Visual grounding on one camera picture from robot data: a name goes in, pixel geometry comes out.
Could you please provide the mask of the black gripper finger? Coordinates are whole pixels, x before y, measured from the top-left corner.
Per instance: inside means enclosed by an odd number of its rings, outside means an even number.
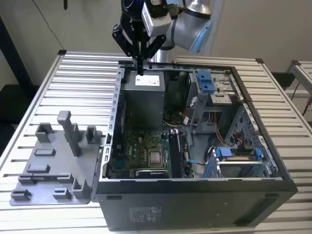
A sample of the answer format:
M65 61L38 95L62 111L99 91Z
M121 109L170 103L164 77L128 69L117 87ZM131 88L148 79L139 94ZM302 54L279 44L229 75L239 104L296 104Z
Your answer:
M149 40L145 39L141 41L140 48L140 74L143 75L143 62L147 59L151 59L158 49L163 45L166 40L166 36L156 36L153 42L147 46Z
M140 75L140 59L139 59L139 47L138 42L133 41L130 43L125 35L123 34L123 29L121 24L116 24L112 30L112 37L122 49L124 54L128 57L132 57L136 61L137 74Z

